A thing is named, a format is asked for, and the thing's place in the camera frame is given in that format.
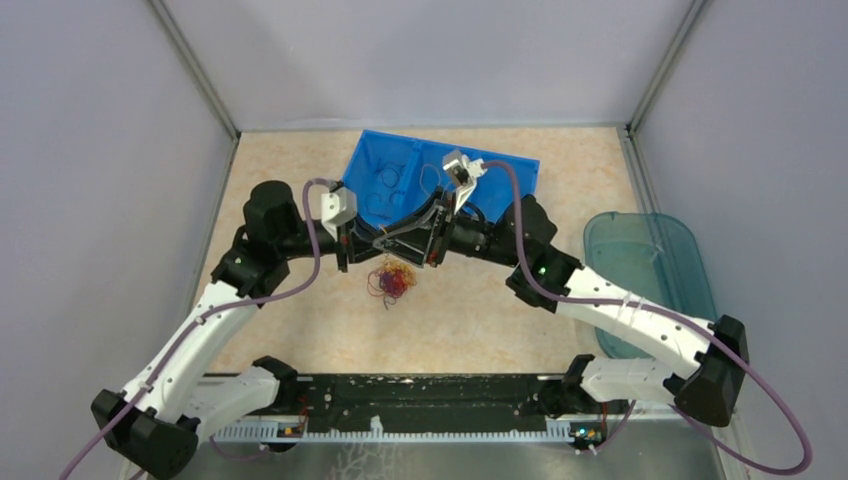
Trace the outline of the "aluminium corner post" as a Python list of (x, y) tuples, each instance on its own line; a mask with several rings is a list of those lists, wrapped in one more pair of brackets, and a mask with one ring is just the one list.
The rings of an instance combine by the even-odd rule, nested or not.
[(188, 42), (187, 37), (169, 6), (162, 0), (147, 0), (146, 4), (162, 28), (172, 50), (192, 80), (207, 108), (231, 141), (238, 142), (241, 132), (235, 126), (228, 108), (224, 105), (217, 89), (201, 65), (199, 58)]
[(703, 15), (703, 12), (709, 8), (710, 4), (711, 1), (709, 0), (693, 0), (689, 2), (683, 19), (676, 28), (670, 43), (665, 49), (661, 60), (655, 69), (650, 82), (648, 83), (648, 86), (640, 97), (634, 113), (627, 124), (627, 131), (630, 137), (635, 137), (642, 128), (647, 115), (653, 108), (653, 105), (656, 102), (664, 84), (671, 75), (676, 62), (682, 55), (683, 49), (686, 46), (692, 31), (700, 20), (700, 17)]

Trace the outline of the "teal transparent plastic tray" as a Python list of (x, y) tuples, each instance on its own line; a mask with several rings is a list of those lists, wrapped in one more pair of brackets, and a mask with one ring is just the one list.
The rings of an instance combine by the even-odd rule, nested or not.
[(676, 218), (601, 213), (583, 242), (585, 264), (619, 287), (682, 314), (719, 318), (696, 239)]

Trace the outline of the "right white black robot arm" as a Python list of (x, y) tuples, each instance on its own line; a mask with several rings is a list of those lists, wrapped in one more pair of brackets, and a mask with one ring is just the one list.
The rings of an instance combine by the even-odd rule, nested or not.
[(744, 324), (728, 315), (686, 315), (604, 278), (552, 244), (557, 231), (532, 195), (514, 199), (495, 222), (470, 220), (455, 196), (437, 190), (411, 215), (375, 233), (374, 248), (417, 266), (447, 253), (513, 267), (506, 286), (534, 308), (585, 322), (633, 344), (645, 359), (586, 356), (563, 385), (576, 412), (610, 400), (667, 403), (695, 422), (730, 424), (751, 375)]

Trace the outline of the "coloured wire ball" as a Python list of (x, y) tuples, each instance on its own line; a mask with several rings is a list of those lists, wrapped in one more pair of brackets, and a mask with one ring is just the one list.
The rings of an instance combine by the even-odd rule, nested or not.
[(417, 285), (417, 276), (404, 262), (385, 259), (367, 276), (366, 289), (370, 296), (379, 298), (388, 310), (411, 288)]

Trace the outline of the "left aluminium corner post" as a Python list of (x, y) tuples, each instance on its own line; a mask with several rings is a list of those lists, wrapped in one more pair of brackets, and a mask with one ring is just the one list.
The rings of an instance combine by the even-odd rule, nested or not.
[(199, 58), (188, 42), (187, 37), (169, 6), (162, 0), (147, 0), (146, 4), (162, 28), (172, 50), (192, 80), (207, 108), (231, 141), (238, 142), (241, 132), (235, 126), (228, 108), (224, 105), (217, 89), (201, 65)]

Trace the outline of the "right aluminium corner post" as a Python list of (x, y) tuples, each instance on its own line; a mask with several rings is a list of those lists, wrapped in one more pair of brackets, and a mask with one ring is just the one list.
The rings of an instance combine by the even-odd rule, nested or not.
[(655, 69), (650, 82), (648, 83), (648, 86), (640, 97), (634, 113), (627, 124), (627, 131), (630, 137), (635, 137), (642, 128), (647, 115), (653, 108), (653, 105), (656, 102), (664, 84), (671, 75), (676, 62), (682, 55), (683, 49), (686, 46), (692, 31), (700, 20), (700, 17), (703, 15), (703, 12), (709, 8), (710, 4), (711, 1), (709, 0), (693, 0), (689, 2), (683, 19), (676, 28), (670, 43), (665, 49), (661, 60)]

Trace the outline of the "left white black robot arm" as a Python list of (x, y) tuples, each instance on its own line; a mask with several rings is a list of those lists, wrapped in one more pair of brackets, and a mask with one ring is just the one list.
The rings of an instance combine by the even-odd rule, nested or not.
[(356, 195), (340, 181), (311, 179), (299, 200), (282, 181), (254, 187), (230, 249), (178, 330), (122, 388), (93, 399), (94, 440), (144, 474), (173, 479), (228, 424), (265, 407), (292, 411), (300, 399), (297, 374), (274, 358), (260, 359), (210, 394), (196, 388), (263, 306), (309, 288), (323, 256), (345, 256), (358, 217)]

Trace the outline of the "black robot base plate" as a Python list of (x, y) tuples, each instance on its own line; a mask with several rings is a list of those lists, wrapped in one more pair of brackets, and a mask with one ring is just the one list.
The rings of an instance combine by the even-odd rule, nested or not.
[(536, 433), (569, 415), (622, 414), (561, 374), (309, 374), (283, 386), (260, 415), (304, 419), (309, 433), (360, 433), (378, 418), (387, 433)]

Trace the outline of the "blue three-compartment plastic bin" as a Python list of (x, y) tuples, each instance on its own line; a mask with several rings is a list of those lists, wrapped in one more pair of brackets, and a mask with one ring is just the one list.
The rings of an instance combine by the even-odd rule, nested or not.
[(436, 188), (453, 188), (442, 160), (455, 149), (471, 160), (510, 164), (520, 193), (536, 191), (540, 170), (536, 159), (373, 130), (360, 135), (342, 182), (356, 194), (364, 221), (387, 227), (421, 207)]

